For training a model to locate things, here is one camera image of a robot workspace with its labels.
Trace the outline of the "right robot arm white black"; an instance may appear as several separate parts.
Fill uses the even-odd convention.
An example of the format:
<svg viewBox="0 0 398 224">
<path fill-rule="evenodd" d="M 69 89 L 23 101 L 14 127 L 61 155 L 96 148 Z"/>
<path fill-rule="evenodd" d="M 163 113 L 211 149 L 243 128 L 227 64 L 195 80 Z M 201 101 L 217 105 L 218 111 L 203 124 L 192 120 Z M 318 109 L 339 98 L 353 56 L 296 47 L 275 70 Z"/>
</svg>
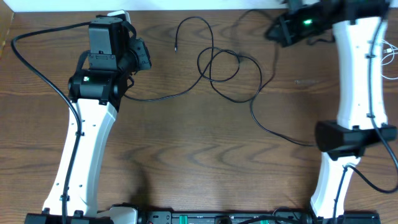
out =
<svg viewBox="0 0 398 224">
<path fill-rule="evenodd" d="M 317 187 L 303 223 L 379 223 L 371 213 L 347 214 L 344 201 L 351 177 L 367 147 L 387 146 L 397 137 L 388 123 L 382 89 L 382 43 L 389 0 L 289 1 L 266 38 L 283 47 L 331 30 L 338 49 L 340 103 L 337 119 L 319 121 L 315 140 L 322 154 Z"/>
</svg>

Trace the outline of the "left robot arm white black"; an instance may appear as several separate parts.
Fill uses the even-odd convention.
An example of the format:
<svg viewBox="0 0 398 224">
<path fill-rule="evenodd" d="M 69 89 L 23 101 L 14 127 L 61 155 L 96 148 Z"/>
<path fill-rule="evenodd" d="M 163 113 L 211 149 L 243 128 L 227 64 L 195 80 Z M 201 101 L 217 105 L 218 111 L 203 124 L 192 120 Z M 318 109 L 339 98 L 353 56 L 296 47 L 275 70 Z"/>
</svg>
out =
<svg viewBox="0 0 398 224">
<path fill-rule="evenodd" d="M 68 81 L 72 104 L 67 138 L 54 185 L 42 211 L 68 217 L 95 217 L 104 149 L 121 99 L 134 72 L 152 66 L 129 13 L 97 16 L 88 28 L 90 48 L 83 52 Z"/>
</svg>

